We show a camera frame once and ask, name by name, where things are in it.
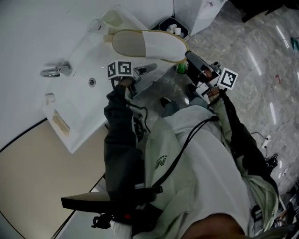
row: white wall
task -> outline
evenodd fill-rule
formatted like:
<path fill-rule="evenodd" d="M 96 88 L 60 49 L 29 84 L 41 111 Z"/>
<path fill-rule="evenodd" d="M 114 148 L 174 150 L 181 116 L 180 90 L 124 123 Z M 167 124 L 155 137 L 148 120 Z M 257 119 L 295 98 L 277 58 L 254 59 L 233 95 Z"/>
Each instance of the white wall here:
<path fill-rule="evenodd" d="M 172 15 L 172 0 L 0 0 L 0 148 L 45 118 L 49 78 L 40 71 L 67 59 L 88 23 L 121 3 L 146 27 Z"/>
<path fill-rule="evenodd" d="M 175 16 L 194 35 L 211 25 L 227 0 L 214 0 L 213 7 L 203 0 L 174 0 Z"/>

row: black sneaker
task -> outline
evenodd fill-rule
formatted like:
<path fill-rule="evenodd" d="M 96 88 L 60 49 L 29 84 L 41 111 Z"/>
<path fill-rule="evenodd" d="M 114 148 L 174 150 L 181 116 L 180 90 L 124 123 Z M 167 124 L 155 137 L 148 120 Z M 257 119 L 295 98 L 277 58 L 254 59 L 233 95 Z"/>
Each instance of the black sneaker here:
<path fill-rule="evenodd" d="M 171 100 L 168 99 L 168 98 L 166 98 L 166 97 L 162 97 L 162 98 L 160 99 L 160 102 L 161 102 L 161 105 L 163 106 L 163 108 L 165 108 L 165 106 L 166 106 L 167 104 L 169 104 L 169 103 L 171 102 Z"/>
<path fill-rule="evenodd" d="M 193 84 L 187 85 L 187 93 L 188 95 L 192 95 L 196 91 L 196 86 Z"/>

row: white cabinet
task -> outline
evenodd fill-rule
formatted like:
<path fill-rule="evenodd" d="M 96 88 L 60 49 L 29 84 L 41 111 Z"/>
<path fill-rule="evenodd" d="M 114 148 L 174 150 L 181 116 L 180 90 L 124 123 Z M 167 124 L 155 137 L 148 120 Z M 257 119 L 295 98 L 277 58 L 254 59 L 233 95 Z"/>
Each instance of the white cabinet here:
<path fill-rule="evenodd" d="M 189 35 L 207 28 L 220 12 L 226 0 L 174 0 L 175 17 Z"/>

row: sink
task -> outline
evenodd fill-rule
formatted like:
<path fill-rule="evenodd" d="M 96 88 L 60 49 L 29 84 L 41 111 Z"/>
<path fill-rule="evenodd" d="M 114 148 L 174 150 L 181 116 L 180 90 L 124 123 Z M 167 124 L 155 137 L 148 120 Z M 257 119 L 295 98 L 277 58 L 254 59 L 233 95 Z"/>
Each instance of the sink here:
<path fill-rule="evenodd" d="M 118 29 L 146 29 L 120 6 L 112 9 L 123 20 Z M 45 100 L 43 104 L 49 123 L 71 153 L 107 121 L 103 111 L 108 104 L 106 95 L 112 91 L 111 82 L 107 80 L 107 65 L 115 60 L 130 61 L 133 67 L 157 64 L 156 70 L 142 76 L 137 86 L 139 91 L 150 86 L 173 66 L 161 60 L 119 55 L 110 43 L 103 42 L 103 35 L 86 32 L 67 58 L 73 69 L 72 74 L 69 77 L 61 74 L 60 77 L 51 78 L 46 91 L 46 95 L 51 95 L 51 100 Z"/>

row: hoodie logo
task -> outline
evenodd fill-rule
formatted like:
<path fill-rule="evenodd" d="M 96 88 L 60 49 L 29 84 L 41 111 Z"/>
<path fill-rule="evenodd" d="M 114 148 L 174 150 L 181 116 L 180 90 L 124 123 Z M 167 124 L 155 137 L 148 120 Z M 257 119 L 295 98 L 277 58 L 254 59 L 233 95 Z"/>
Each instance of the hoodie logo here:
<path fill-rule="evenodd" d="M 155 170 L 160 166 L 163 166 L 165 164 L 166 159 L 167 159 L 167 155 L 161 156 L 156 162 Z"/>

